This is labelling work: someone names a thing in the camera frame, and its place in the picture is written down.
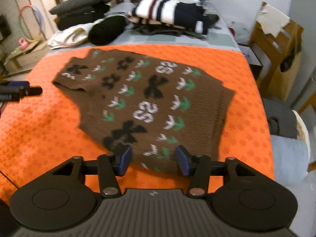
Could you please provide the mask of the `brown patterned knit vest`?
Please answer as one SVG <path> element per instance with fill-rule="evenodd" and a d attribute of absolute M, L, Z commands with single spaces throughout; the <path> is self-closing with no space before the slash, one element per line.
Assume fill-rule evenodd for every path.
<path fill-rule="evenodd" d="M 218 158 L 235 94 L 197 67 L 116 49 L 71 58 L 53 83 L 91 139 L 112 152 L 127 144 L 135 164 L 167 174 L 180 172 L 178 146 Z"/>

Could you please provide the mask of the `dark grey folded clothes stack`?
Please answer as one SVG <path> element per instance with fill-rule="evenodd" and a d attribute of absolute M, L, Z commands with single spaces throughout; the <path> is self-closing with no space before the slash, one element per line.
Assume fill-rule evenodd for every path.
<path fill-rule="evenodd" d="M 72 26 L 93 23 L 104 17 L 109 11 L 111 0 L 67 0 L 50 9 L 57 16 L 57 28 L 60 31 Z"/>

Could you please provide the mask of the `low wooden cabinet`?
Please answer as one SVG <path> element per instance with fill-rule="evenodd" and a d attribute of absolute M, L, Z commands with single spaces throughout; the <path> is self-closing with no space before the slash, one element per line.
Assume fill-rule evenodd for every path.
<path fill-rule="evenodd" d="M 47 41 L 36 41 L 25 50 L 10 54 L 4 62 L 3 78 L 29 72 L 50 51 Z"/>

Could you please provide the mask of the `orange patterned table mat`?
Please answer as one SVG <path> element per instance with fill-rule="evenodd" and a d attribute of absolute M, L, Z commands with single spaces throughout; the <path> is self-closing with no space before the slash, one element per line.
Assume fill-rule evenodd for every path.
<path fill-rule="evenodd" d="M 271 138 L 257 84 L 243 54 L 231 50 L 166 44 L 119 45 L 118 49 L 193 65 L 235 91 L 219 147 L 220 159 L 233 156 L 274 177 Z M 39 97 L 8 104 L 1 115 L 1 199 L 67 159 L 94 160 L 104 149 L 79 130 L 78 107 L 53 85 L 72 57 L 88 48 L 57 51 L 43 57 L 27 81 L 41 86 Z"/>

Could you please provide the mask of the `white folded garment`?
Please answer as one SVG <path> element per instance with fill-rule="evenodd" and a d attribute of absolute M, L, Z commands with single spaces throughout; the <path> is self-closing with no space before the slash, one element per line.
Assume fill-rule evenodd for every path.
<path fill-rule="evenodd" d="M 57 31 L 47 42 L 50 49 L 69 48 L 80 45 L 88 40 L 90 30 L 104 20 L 98 19 L 93 23 L 79 24 L 63 31 Z"/>

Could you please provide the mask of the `colourful hula hoop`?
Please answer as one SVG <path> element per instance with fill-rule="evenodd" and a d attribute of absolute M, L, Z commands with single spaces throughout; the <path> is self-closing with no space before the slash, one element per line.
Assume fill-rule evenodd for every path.
<path fill-rule="evenodd" d="M 19 10 L 19 26 L 28 43 L 42 41 L 44 38 L 43 17 L 33 5 L 25 5 Z"/>

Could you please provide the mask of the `light blue folded cloth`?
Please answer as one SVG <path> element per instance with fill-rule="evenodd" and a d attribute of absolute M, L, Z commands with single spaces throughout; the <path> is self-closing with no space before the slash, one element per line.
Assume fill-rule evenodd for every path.
<path fill-rule="evenodd" d="M 309 153 L 302 140 L 271 135 L 275 181 L 283 186 L 295 186 L 308 174 Z"/>

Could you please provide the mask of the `black rolled garment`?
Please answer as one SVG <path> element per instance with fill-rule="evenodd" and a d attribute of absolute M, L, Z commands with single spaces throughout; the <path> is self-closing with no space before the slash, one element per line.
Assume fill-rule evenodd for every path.
<path fill-rule="evenodd" d="M 126 18 L 121 15 L 104 19 L 92 27 L 88 34 L 88 41 L 93 45 L 107 45 L 116 40 L 125 30 Z"/>

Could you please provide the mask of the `dark grey cloth pile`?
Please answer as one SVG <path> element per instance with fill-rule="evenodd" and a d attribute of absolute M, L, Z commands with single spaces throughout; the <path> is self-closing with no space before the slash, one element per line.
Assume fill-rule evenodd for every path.
<path fill-rule="evenodd" d="M 262 98 L 262 103 L 270 134 L 295 139 L 298 130 L 293 111 L 273 100 Z"/>

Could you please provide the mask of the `black storage box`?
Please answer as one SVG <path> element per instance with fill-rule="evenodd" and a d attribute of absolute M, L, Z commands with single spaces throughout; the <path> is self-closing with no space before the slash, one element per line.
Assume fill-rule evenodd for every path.
<path fill-rule="evenodd" d="M 241 53 L 245 56 L 254 79 L 257 80 L 261 73 L 263 65 L 249 46 L 239 44 L 239 49 L 241 50 Z"/>

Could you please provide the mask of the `brown paper bag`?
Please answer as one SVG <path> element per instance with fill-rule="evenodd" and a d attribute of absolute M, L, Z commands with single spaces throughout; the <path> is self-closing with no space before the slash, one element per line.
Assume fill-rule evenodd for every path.
<path fill-rule="evenodd" d="M 295 26 L 292 49 L 276 68 L 272 76 L 267 89 L 268 98 L 276 97 L 281 101 L 287 100 L 300 68 L 303 31 L 304 29 L 300 25 L 297 24 Z"/>

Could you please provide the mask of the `grey folded garment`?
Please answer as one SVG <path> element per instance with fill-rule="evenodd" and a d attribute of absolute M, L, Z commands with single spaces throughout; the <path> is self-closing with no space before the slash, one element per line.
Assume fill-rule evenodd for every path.
<path fill-rule="evenodd" d="M 114 16 L 123 16 L 128 17 L 128 13 L 131 12 L 136 7 L 135 4 L 130 2 L 123 2 L 115 5 L 111 8 L 105 15 L 105 18 L 114 17 Z"/>

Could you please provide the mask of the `near wooden chair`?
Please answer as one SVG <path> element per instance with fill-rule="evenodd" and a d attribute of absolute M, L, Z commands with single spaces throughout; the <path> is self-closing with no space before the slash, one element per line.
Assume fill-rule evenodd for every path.
<path fill-rule="evenodd" d="M 306 142 L 309 148 L 308 172 L 315 171 L 315 93 L 299 109 L 303 123 L 307 129 Z"/>

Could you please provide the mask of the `olive brown garment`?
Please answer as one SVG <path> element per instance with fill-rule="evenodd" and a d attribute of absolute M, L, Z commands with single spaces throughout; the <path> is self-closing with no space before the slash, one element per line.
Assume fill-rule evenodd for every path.
<path fill-rule="evenodd" d="M 195 33 L 191 30 L 187 30 L 181 27 L 167 26 L 166 24 L 133 24 L 133 30 L 144 35 L 171 35 L 180 37 L 181 35 L 188 36 L 189 38 L 195 38 L 198 40 L 206 40 L 206 35 Z"/>

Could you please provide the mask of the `wooden chair with paper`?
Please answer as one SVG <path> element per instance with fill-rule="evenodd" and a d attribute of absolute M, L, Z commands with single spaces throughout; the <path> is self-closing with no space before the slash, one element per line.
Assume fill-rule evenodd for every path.
<path fill-rule="evenodd" d="M 262 2 L 248 46 L 257 46 L 270 60 L 271 65 L 260 82 L 260 87 L 268 86 L 277 67 L 291 55 L 302 48 L 304 28 L 289 16 Z"/>

